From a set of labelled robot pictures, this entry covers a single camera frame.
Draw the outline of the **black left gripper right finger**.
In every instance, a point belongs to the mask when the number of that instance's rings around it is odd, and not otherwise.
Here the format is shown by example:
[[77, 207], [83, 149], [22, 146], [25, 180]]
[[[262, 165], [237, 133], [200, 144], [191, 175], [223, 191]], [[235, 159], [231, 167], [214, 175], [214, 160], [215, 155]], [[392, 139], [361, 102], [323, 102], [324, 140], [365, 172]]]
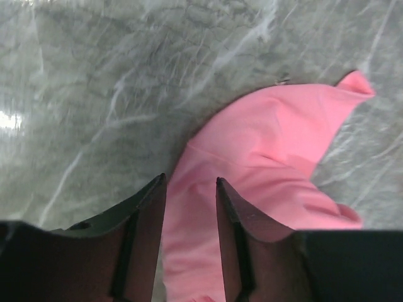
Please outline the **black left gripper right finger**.
[[217, 223], [226, 301], [301, 301], [302, 260], [293, 230], [217, 179]]

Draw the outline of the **pink t shirt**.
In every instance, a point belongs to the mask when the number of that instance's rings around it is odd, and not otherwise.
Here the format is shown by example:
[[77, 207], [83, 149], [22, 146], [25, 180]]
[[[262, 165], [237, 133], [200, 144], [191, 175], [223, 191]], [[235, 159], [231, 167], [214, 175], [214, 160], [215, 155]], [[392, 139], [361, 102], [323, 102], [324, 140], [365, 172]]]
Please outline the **pink t shirt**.
[[216, 180], [293, 230], [357, 230], [362, 219], [310, 181], [350, 113], [374, 96], [354, 71], [337, 85], [272, 86], [217, 113], [186, 145], [162, 227], [168, 301], [223, 301]]

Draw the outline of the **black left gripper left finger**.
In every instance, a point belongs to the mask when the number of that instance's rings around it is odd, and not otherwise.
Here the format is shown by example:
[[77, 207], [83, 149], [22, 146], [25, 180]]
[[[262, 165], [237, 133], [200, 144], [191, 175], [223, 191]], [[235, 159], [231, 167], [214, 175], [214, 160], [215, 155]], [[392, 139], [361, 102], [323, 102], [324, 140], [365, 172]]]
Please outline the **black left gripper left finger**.
[[51, 301], [151, 301], [166, 176], [104, 212], [53, 230]]

